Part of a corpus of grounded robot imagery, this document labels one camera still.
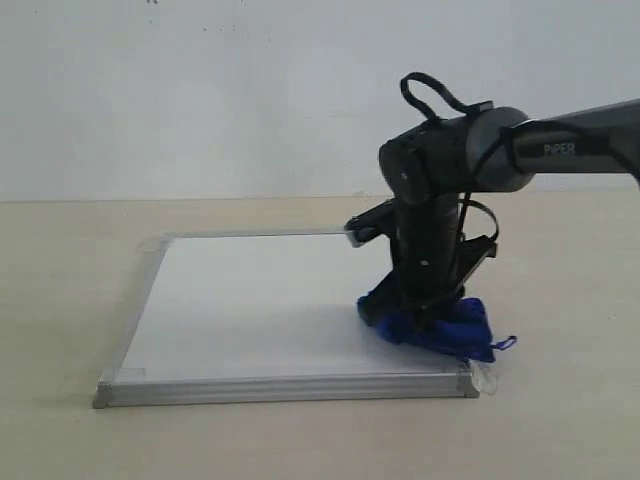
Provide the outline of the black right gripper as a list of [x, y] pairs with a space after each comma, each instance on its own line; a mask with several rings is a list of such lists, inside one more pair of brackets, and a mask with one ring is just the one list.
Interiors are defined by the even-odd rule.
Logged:
[[396, 232], [388, 238], [392, 268], [363, 297], [374, 319], [407, 314], [425, 329], [447, 315], [465, 295], [465, 282], [487, 258], [497, 254], [499, 232], [468, 239], [459, 230], [457, 194], [445, 194], [411, 206], [394, 200]]

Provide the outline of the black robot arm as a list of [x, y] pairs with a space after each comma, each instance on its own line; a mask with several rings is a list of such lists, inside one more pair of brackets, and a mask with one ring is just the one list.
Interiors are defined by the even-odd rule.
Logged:
[[511, 193], [538, 174], [639, 173], [639, 104], [626, 101], [533, 120], [511, 107], [474, 107], [425, 121], [384, 143], [379, 167], [392, 191], [353, 217], [354, 246], [385, 236], [391, 271], [358, 302], [368, 325], [405, 314], [425, 328], [452, 314], [497, 235], [467, 238], [476, 193]]

